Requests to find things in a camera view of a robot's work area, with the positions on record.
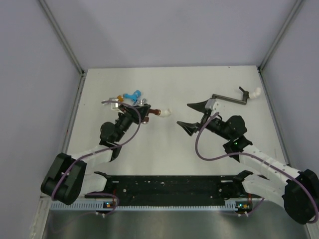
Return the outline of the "white elbow pipe fitting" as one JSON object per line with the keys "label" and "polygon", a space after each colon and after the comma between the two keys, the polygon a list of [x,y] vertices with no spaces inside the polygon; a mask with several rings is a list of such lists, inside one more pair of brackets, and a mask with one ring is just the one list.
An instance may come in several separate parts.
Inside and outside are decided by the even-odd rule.
{"label": "white elbow pipe fitting", "polygon": [[172,114],[171,109],[159,110],[158,116],[161,118],[166,118],[166,117],[169,117],[171,114]]}

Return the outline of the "brown water faucet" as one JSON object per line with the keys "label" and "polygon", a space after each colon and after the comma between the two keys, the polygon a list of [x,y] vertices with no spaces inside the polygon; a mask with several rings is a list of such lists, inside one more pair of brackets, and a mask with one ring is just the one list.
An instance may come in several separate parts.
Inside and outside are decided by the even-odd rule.
{"label": "brown water faucet", "polygon": [[159,116],[161,111],[159,109],[149,109],[148,113],[146,114],[145,118],[142,121],[142,124],[147,124],[150,120],[150,115]]}

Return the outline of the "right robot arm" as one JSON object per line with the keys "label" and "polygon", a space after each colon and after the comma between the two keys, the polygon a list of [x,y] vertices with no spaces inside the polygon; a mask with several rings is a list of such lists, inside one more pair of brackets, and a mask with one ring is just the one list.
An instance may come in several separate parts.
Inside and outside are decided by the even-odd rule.
{"label": "right robot arm", "polygon": [[186,123],[178,121],[190,136],[201,136],[207,129],[227,142],[223,145],[225,157],[231,157],[257,172],[242,173],[243,179],[232,186],[238,197],[248,193],[261,196],[285,209],[297,223],[314,224],[319,220],[319,178],[311,170],[297,170],[279,162],[259,150],[244,134],[247,132],[241,116],[231,116],[223,121],[217,111],[217,101],[188,104],[193,110],[203,113],[200,122]]}

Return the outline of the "white elbow fitting on faucet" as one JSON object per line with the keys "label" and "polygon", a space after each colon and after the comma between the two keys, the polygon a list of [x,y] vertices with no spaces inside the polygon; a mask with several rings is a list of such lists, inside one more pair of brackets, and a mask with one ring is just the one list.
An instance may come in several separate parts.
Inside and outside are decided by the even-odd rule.
{"label": "white elbow fitting on faucet", "polygon": [[261,88],[257,87],[252,93],[249,93],[250,99],[256,99],[261,95]]}

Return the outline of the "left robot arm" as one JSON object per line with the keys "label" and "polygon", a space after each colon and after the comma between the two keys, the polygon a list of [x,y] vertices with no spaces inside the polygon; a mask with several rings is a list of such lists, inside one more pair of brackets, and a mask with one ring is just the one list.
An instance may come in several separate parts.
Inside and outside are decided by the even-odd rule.
{"label": "left robot arm", "polygon": [[97,167],[118,158],[123,143],[120,140],[132,124],[141,125],[146,120],[151,106],[130,106],[122,103],[115,122],[107,121],[101,125],[99,144],[81,153],[58,154],[43,179],[40,190],[54,201],[66,205],[74,203],[78,197],[97,193],[109,197],[113,185],[107,182],[105,173]]}

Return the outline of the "chrome water faucet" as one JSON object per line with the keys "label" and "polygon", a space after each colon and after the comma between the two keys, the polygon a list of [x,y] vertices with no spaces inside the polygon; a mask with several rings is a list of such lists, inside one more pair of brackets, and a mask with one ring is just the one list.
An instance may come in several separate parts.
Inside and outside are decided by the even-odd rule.
{"label": "chrome water faucet", "polygon": [[135,102],[135,105],[136,105],[136,106],[142,106],[142,105],[144,105],[144,104],[146,104],[146,103],[147,103],[147,99],[143,98],[143,99],[137,100],[137,101]]}

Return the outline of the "blue water faucet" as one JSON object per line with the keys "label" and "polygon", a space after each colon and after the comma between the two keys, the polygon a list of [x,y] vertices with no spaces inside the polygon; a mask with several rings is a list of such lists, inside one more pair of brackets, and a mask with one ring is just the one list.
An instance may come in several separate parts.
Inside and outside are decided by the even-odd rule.
{"label": "blue water faucet", "polygon": [[123,98],[131,100],[133,103],[136,103],[140,96],[142,95],[141,91],[136,90],[132,94],[125,93],[123,94]]}

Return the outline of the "yellow water faucet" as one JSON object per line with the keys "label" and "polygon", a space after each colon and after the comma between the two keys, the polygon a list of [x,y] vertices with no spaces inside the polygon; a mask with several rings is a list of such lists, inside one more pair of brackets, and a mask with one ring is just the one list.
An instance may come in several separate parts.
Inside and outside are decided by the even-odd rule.
{"label": "yellow water faucet", "polygon": [[120,102],[123,102],[123,101],[124,101],[124,98],[123,98],[121,95],[117,96],[117,99],[118,99]]}

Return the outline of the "grey long-spout faucet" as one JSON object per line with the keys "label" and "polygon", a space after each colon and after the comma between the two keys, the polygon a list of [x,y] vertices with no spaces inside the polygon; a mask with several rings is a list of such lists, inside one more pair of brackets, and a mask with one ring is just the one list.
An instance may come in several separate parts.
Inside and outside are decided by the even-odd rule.
{"label": "grey long-spout faucet", "polygon": [[245,91],[242,87],[239,87],[239,90],[243,93],[242,94],[242,99],[235,99],[235,98],[231,98],[231,97],[227,97],[227,96],[222,96],[222,95],[217,95],[217,94],[213,94],[212,98],[213,99],[219,99],[219,100],[224,100],[227,102],[231,102],[231,103],[236,103],[236,104],[240,104],[240,105],[246,105],[249,97],[249,92]]}

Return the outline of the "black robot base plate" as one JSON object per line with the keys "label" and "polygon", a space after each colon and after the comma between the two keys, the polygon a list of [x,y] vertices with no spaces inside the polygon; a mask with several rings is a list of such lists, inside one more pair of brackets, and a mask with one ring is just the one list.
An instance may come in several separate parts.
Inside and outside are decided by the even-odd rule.
{"label": "black robot base plate", "polygon": [[117,175],[108,178],[104,192],[117,196],[120,206],[224,206],[225,200],[248,198],[233,175]]}

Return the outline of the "aluminium corner frame post left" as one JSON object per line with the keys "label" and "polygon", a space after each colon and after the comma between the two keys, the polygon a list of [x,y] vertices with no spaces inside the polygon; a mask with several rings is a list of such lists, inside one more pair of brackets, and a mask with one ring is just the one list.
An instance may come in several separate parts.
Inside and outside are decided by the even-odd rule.
{"label": "aluminium corner frame post left", "polygon": [[65,34],[63,33],[61,27],[59,26],[57,20],[55,19],[55,16],[53,12],[51,11],[48,3],[45,0],[37,0],[36,1],[42,10],[44,16],[48,20],[50,26],[52,27],[58,41],[62,45],[62,48],[64,49],[67,57],[71,61],[72,65],[75,67],[77,72],[79,73],[80,76],[83,76],[85,74],[84,69],[82,68],[79,60],[77,59],[71,45],[69,44]]}

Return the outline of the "aluminium corner frame post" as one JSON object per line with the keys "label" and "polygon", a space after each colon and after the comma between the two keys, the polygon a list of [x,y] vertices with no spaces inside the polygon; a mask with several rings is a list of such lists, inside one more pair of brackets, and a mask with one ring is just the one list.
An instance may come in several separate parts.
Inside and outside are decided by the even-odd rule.
{"label": "aluminium corner frame post", "polygon": [[261,61],[260,65],[258,66],[258,71],[261,74],[271,61],[273,55],[276,53],[278,47],[280,46],[281,42],[283,41],[285,35],[287,34],[289,28],[294,23],[296,17],[298,16],[299,12],[303,8],[305,4],[305,0],[296,0],[289,11],[285,21],[281,25],[276,37],[274,38],[272,44],[270,45],[268,51],[266,52],[263,60]]}
{"label": "aluminium corner frame post", "polygon": [[45,0],[37,0],[36,1],[42,10],[44,16],[48,20],[50,26],[52,27],[58,41],[62,45],[62,48],[64,49],[67,57],[71,61],[72,65],[75,67],[77,72],[79,73],[80,76],[83,76],[85,74],[84,69],[82,68],[79,60],[77,59],[71,45],[69,44],[65,34],[63,33],[61,27],[59,26],[57,20],[55,19],[55,16],[53,12],[51,11],[48,3]]}

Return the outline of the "aluminium corner frame post right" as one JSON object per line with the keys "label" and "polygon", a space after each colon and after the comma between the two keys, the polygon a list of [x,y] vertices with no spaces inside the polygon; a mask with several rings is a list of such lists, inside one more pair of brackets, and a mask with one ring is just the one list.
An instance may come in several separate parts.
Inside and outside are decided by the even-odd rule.
{"label": "aluminium corner frame post right", "polygon": [[268,51],[266,52],[263,60],[261,61],[260,65],[258,66],[258,71],[261,74],[271,61],[273,55],[276,53],[278,47],[280,46],[281,42],[283,41],[285,35],[287,34],[289,28],[294,23],[296,17],[298,16],[299,12],[303,8],[305,4],[305,0],[296,0],[289,11],[285,21],[281,25],[276,37],[274,38],[272,44],[270,45]]}

